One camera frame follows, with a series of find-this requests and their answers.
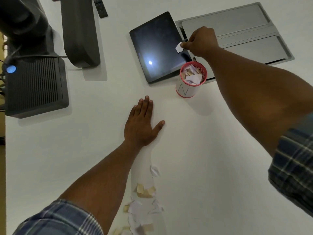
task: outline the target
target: floor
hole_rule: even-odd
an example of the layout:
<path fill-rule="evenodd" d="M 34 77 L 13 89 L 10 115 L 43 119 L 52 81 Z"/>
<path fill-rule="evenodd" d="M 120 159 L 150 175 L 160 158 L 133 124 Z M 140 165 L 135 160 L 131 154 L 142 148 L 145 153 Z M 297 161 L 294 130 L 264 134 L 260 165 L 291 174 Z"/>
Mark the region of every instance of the floor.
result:
<path fill-rule="evenodd" d="M 3 38 L 0 38 L 0 59 L 3 60 Z M 0 95 L 0 105 L 4 98 Z M 5 136 L 5 114 L 0 112 L 0 137 Z M 5 146 L 0 146 L 0 235 L 6 234 L 6 209 L 5 209 Z"/>

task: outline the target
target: plaid shirt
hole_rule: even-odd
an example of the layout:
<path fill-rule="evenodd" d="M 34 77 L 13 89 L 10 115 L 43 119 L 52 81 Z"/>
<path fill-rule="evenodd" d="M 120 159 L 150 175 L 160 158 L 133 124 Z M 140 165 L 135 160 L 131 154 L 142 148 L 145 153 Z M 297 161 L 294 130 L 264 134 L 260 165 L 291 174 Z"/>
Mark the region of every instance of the plaid shirt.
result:
<path fill-rule="evenodd" d="M 280 137 L 268 170 L 270 183 L 313 216 L 313 113 Z M 57 200 L 24 221 L 14 235 L 104 235 L 94 216 Z"/>

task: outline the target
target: hand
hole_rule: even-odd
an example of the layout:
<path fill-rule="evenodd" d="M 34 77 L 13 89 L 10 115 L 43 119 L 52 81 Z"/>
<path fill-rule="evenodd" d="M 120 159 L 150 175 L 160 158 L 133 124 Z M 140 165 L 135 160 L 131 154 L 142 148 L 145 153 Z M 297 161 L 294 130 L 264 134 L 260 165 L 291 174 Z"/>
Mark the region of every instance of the hand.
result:
<path fill-rule="evenodd" d="M 205 26 L 195 30 L 189 41 L 181 43 L 180 46 L 202 58 L 206 57 L 212 48 L 219 47 L 214 29 Z"/>
<path fill-rule="evenodd" d="M 145 100 L 140 99 L 138 105 L 132 108 L 125 125 L 125 142 L 131 143 L 140 149 L 155 140 L 165 121 L 162 120 L 152 129 L 152 111 L 153 101 L 149 100 L 149 96 L 146 96 Z"/>

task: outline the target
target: person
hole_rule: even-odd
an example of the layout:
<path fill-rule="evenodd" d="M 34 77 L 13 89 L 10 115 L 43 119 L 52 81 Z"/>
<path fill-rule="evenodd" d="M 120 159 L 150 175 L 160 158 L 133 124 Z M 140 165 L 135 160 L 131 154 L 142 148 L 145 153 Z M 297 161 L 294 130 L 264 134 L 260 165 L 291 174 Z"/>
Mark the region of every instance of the person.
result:
<path fill-rule="evenodd" d="M 289 71 L 220 48 L 213 29 L 201 27 L 181 47 L 209 63 L 229 109 L 273 157 L 271 184 L 312 215 L 313 87 Z M 124 142 L 14 234 L 107 234 L 136 155 L 165 124 L 152 128 L 152 111 L 153 101 L 140 99 L 126 122 Z"/>

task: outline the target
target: red and white cup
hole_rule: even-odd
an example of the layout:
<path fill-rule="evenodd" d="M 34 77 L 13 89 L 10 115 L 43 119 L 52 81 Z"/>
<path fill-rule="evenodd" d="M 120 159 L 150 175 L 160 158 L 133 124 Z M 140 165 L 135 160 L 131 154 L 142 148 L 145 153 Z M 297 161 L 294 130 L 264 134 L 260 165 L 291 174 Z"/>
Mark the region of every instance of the red and white cup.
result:
<path fill-rule="evenodd" d="M 182 78 L 182 71 L 185 67 L 189 66 L 189 65 L 193 65 L 195 67 L 200 68 L 202 75 L 204 76 L 204 80 L 198 84 L 198 85 L 191 85 L 189 83 L 187 83 L 185 81 L 185 79 Z M 193 97 L 198 90 L 200 90 L 200 86 L 205 83 L 206 79 L 208 77 L 208 72 L 205 69 L 205 67 L 198 62 L 188 62 L 185 63 L 182 68 L 180 69 L 180 73 L 179 73 L 179 78 L 178 78 L 178 82 L 176 83 L 176 92 L 178 95 L 180 95 L 183 98 L 191 98 Z"/>

